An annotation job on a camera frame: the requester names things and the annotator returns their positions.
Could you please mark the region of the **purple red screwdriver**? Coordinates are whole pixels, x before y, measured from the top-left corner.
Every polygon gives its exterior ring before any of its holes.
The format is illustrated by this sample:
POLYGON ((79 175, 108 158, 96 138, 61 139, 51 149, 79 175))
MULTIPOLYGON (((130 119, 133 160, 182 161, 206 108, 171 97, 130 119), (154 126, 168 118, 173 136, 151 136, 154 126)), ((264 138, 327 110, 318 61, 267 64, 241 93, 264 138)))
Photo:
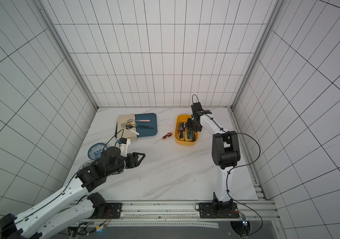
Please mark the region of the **purple red screwdriver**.
POLYGON ((180 138, 180 130, 181 130, 181 122, 179 122, 177 126, 177 138, 178 139, 180 138))

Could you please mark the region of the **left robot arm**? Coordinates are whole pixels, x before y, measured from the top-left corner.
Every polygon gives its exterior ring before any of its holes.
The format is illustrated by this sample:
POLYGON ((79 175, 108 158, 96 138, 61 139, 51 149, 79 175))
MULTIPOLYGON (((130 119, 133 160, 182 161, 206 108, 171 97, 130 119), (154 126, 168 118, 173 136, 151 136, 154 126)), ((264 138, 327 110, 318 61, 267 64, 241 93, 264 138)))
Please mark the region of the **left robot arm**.
POLYGON ((84 219, 112 218, 112 211, 96 188, 112 175, 138 167, 145 154, 103 150, 100 158, 74 174, 68 184, 18 215, 0 219, 0 239, 47 239, 84 219))

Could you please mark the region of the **small black yellow screwdriver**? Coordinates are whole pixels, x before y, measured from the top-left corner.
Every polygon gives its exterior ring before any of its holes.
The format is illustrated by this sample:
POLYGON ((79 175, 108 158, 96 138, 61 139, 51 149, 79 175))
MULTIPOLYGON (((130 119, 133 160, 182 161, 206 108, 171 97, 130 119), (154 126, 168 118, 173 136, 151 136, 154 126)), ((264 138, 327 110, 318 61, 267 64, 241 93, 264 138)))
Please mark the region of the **small black yellow screwdriver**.
POLYGON ((185 132, 186 132, 186 125, 185 125, 185 122, 182 122, 182 139, 184 141, 186 141, 185 132))

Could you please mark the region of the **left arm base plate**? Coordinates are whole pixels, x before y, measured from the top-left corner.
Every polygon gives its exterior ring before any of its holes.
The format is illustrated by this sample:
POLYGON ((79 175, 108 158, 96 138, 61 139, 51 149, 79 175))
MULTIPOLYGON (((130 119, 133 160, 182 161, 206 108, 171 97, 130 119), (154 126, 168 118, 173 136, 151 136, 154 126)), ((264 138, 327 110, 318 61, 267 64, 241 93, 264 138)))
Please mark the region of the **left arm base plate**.
POLYGON ((120 219, 122 206, 122 203, 104 203, 92 206, 92 214, 87 219, 120 219))

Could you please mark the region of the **long black yellow screwdriver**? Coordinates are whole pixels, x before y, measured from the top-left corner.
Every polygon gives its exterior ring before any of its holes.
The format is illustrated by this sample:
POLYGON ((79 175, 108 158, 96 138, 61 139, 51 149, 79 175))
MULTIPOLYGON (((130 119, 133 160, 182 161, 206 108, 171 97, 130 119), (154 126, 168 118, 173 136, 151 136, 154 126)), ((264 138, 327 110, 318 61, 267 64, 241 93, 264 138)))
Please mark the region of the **long black yellow screwdriver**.
POLYGON ((181 130, 180 130, 180 138, 179 138, 180 140, 183 140, 182 139, 182 122, 181 122, 181 130))

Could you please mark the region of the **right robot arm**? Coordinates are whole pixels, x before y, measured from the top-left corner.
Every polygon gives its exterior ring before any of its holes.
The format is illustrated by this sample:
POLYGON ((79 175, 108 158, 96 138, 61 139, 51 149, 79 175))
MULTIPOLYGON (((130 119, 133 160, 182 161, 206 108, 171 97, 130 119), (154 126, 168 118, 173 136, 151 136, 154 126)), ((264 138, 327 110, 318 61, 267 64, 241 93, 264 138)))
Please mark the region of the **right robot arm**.
POLYGON ((194 132, 206 129, 212 135, 211 155, 217 168, 217 186, 213 192, 211 209, 199 208, 209 217, 238 218, 237 205, 229 196, 233 169, 241 159, 238 134, 221 127, 213 118, 212 112, 192 109, 187 127, 194 132))

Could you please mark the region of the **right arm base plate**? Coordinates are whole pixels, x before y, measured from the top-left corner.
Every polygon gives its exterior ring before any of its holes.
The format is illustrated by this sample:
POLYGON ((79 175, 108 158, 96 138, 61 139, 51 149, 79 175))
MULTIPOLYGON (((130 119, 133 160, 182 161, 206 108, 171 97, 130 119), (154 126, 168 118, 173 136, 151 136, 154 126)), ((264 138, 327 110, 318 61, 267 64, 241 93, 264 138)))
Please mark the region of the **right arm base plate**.
POLYGON ((216 203, 197 203, 194 207, 201 219, 238 219, 240 213, 237 204, 231 201, 216 203))

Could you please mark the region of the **small orange screwdriver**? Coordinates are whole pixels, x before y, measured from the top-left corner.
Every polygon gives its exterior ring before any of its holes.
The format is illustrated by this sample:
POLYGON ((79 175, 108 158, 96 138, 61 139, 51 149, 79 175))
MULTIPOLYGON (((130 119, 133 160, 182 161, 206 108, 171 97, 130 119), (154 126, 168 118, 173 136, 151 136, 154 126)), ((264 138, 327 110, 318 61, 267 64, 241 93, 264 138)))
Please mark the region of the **small orange screwdriver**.
POLYGON ((173 133, 172 133, 172 132, 169 132, 169 133, 165 134, 164 136, 162 136, 159 140, 157 140, 156 142, 154 142, 154 144, 155 144, 155 143, 158 143, 158 142, 160 142, 160 141, 162 141, 162 140, 165 140, 165 139, 171 137, 172 135, 173 135, 173 133))

